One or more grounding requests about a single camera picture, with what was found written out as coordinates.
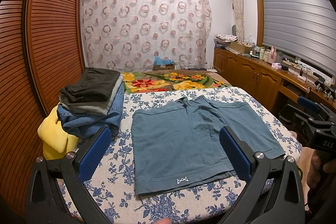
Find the person's right hand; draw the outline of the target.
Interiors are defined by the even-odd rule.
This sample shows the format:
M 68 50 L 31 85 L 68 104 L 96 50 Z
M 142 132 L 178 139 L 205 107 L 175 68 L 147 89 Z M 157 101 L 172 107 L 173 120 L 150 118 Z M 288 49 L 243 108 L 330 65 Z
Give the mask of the person's right hand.
M 335 170 L 335 159 L 325 164 L 322 164 L 322 160 L 318 155 L 318 151 L 314 150 L 311 157 L 310 168 L 306 180 L 308 187 L 313 189 L 317 186 L 321 179 L 322 171 L 324 171 L 325 173 L 335 173 Z

